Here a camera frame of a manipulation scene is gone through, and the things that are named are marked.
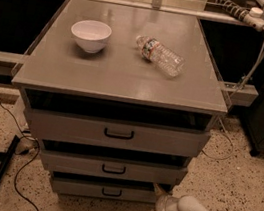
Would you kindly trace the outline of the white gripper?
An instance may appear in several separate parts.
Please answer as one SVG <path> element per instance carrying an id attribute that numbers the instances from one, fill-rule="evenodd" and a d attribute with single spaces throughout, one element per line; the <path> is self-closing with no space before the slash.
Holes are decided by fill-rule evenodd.
<path id="1" fill-rule="evenodd" d="M 170 196 L 170 194 L 166 194 L 165 189 L 157 183 L 154 183 L 153 186 L 155 194 L 159 195 L 157 201 L 155 202 L 155 211 L 177 211 L 178 198 Z"/>

